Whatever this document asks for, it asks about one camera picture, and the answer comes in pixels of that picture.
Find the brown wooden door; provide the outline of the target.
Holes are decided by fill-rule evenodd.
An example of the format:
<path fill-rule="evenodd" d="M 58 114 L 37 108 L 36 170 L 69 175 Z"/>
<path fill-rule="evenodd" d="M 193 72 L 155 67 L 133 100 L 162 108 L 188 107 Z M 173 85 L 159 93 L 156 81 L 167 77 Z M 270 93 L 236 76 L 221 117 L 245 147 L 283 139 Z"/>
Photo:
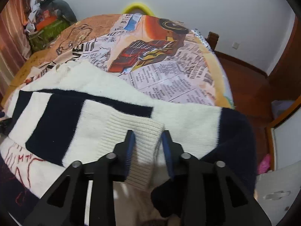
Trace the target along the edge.
<path fill-rule="evenodd" d="M 300 96 L 300 30 L 300 19 L 295 18 L 288 43 L 267 78 L 276 100 L 296 100 Z"/>

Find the wooden bed post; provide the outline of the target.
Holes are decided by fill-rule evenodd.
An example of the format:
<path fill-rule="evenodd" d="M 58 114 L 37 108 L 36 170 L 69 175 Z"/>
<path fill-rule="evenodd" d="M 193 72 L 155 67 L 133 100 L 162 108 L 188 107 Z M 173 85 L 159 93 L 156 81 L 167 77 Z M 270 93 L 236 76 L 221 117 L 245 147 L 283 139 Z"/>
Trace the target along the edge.
<path fill-rule="evenodd" d="M 213 32 L 209 32 L 206 38 L 207 43 L 210 45 L 212 50 L 215 50 L 217 42 L 219 40 L 219 35 Z"/>

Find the orange box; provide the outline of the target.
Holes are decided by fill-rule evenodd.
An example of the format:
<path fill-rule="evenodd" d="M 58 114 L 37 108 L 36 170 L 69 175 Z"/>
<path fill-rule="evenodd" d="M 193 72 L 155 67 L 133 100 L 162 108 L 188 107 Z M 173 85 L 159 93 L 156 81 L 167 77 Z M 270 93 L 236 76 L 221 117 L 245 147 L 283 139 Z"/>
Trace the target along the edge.
<path fill-rule="evenodd" d="M 43 21 L 37 23 L 36 24 L 37 31 L 42 30 L 44 27 L 48 26 L 49 24 L 53 23 L 56 20 L 57 20 L 56 16 L 50 16 L 50 17 L 44 19 Z"/>

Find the striped red brown curtain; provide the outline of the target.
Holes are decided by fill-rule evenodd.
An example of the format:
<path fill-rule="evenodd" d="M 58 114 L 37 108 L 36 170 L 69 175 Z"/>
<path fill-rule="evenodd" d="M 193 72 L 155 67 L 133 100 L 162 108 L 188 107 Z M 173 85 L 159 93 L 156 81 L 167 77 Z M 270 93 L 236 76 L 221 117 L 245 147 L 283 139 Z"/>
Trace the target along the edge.
<path fill-rule="evenodd" d="M 8 0 L 1 11 L 1 96 L 32 54 L 24 33 L 24 25 L 31 12 L 30 2 Z"/>

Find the grey plush toy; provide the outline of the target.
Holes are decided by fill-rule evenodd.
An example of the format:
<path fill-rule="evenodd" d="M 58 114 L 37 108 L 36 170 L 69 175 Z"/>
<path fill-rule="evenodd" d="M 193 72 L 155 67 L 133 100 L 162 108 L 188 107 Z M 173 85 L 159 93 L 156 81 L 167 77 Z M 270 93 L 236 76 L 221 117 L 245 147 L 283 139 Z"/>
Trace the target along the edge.
<path fill-rule="evenodd" d="M 65 2 L 63 0 L 53 0 L 49 4 L 49 6 L 52 9 L 57 10 L 58 17 L 63 17 L 71 24 L 74 24 L 78 21 L 73 10 L 71 9 L 71 7 L 68 5 L 67 2 Z"/>

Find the green fabric storage box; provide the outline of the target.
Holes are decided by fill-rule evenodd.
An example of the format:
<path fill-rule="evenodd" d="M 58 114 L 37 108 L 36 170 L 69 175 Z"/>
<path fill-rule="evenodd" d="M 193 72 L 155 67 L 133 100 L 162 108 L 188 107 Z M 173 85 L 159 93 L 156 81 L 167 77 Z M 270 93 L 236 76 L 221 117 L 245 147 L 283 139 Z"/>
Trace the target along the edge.
<path fill-rule="evenodd" d="M 27 39 L 29 40 L 32 52 L 35 53 L 46 49 L 69 26 L 70 23 L 65 19 L 57 19 L 40 31 L 28 34 Z"/>

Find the white wall socket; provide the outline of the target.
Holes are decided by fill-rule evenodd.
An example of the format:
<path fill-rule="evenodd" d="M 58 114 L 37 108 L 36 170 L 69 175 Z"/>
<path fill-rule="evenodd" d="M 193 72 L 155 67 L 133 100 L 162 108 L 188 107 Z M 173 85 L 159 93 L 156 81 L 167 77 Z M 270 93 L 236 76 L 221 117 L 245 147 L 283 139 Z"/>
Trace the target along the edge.
<path fill-rule="evenodd" d="M 232 48 L 234 48 L 234 49 L 238 49 L 238 47 L 239 47 L 239 43 L 238 42 L 234 42 L 233 44 L 232 44 Z"/>

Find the printed newspaper pattern bedspread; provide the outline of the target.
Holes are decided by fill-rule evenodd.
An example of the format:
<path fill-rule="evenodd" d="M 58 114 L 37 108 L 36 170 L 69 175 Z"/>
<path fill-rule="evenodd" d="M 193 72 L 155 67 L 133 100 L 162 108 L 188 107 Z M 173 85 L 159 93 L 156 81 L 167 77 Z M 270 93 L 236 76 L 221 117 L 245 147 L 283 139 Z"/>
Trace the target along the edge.
<path fill-rule="evenodd" d="M 49 48 L 31 55 L 3 92 L 3 101 L 54 66 L 79 60 L 153 98 L 234 106 L 227 75 L 208 39 L 180 22 L 140 14 L 97 15 L 66 28 Z"/>

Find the black white striped sweater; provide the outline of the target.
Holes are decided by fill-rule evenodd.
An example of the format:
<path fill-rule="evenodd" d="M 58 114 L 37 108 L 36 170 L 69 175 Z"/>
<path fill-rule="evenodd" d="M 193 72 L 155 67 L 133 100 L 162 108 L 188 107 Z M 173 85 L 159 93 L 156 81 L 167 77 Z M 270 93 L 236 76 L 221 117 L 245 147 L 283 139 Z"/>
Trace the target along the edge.
<path fill-rule="evenodd" d="M 241 113 L 217 106 L 153 99 L 88 61 L 55 65 L 16 89 L 7 106 L 13 119 L 1 138 L 1 202 L 19 222 L 74 160 L 96 161 L 128 130 L 136 137 L 129 177 L 116 187 L 119 225 L 166 222 L 151 192 L 167 180 L 161 134 L 196 157 L 223 161 L 250 194 L 256 183 L 256 145 Z"/>

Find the yellow curved headrest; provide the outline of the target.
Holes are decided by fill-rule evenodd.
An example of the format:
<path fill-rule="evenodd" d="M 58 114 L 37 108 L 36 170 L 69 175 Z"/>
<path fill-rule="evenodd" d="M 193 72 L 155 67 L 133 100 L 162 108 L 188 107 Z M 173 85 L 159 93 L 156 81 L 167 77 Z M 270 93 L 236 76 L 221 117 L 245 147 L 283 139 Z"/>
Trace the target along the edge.
<path fill-rule="evenodd" d="M 154 12 L 150 10 L 150 8 L 146 4 L 139 2 L 130 3 L 122 11 L 123 14 L 134 14 L 137 12 L 143 15 L 155 16 Z"/>

